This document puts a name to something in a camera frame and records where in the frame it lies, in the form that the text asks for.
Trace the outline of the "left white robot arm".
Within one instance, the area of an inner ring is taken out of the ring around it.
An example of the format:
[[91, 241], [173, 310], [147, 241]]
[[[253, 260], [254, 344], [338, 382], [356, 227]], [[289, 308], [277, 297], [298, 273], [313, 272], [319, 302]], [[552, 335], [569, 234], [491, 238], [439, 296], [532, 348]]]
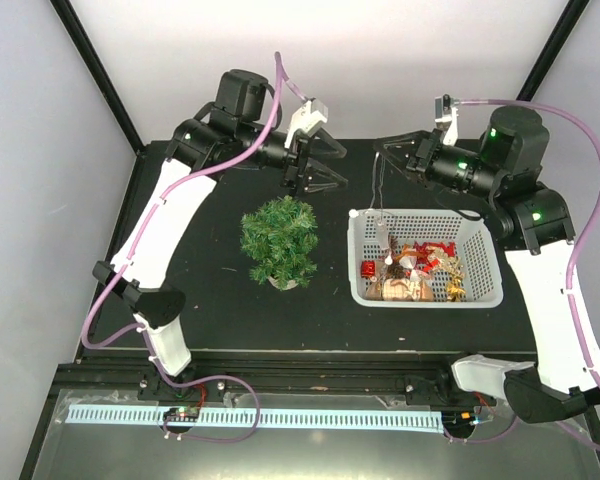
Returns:
[[215, 189], [225, 170], [242, 162], [278, 168], [290, 194], [328, 191], [346, 185], [344, 177], [320, 163], [311, 143], [319, 139], [342, 158], [345, 148], [324, 129], [328, 109], [318, 99], [300, 94], [300, 107], [287, 131], [282, 120], [281, 89], [290, 82], [282, 67], [276, 81], [239, 69], [225, 72], [216, 97], [174, 131], [164, 153], [158, 179], [131, 234], [109, 261], [99, 261], [93, 275], [103, 291], [87, 318], [110, 295], [131, 310], [131, 329], [145, 335], [150, 362], [162, 367], [159, 386], [173, 399], [187, 397], [195, 376], [186, 367], [180, 314], [186, 297], [166, 282], [172, 256], [197, 210]]

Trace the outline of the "small green christmas tree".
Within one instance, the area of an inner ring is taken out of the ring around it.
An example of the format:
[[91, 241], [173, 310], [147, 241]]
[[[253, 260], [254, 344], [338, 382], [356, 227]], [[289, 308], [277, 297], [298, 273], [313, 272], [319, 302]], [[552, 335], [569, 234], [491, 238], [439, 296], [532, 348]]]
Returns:
[[251, 280], [280, 291], [306, 288], [317, 271], [310, 258], [318, 245], [312, 206], [290, 196], [264, 203], [242, 216], [240, 245], [254, 262]]

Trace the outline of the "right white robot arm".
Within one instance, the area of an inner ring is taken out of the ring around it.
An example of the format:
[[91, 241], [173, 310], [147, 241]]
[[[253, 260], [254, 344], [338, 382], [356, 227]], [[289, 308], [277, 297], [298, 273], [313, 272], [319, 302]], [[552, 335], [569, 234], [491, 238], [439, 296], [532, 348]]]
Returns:
[[540, 180], [550, 134], [546, 105], [495, 100], [480, 147], [457, 146], [459, 102], [443, 99], [436, 125], [379, 138], [375, 152], [411, 181], [470, 195], [521, 290], [535, 362], [470, 355], [434, 379], [437, 396], [456, 403], [469, 392], [506, 401], [529, 424], [562, 421], [600, 405], [600, 348], [577, 277], [587, 230], [576, 230], [563, 196]]

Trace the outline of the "white perforated plastic basket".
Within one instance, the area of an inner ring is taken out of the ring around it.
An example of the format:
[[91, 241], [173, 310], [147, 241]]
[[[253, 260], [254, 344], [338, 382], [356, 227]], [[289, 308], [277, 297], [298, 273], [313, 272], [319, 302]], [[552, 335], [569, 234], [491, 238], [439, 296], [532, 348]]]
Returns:
[[[360, 276], [364, 260], [383, 262], [385, 247], [395, 241], [395, 252], [405, 244], [441, 242], [455, 245], [464, 273], [465, 299], [446, 301], [449, 274], [436, 272], [431, 279], [432, 302], [371, 301], [365, 298], [369, 279]], [[348, 275], [352, 298], [373, 308], [468, 309], [494, 308], [503, 300], [502, 278], [491, 234], [481, 220], [442, 209], [361, 209], [349, 212]]]

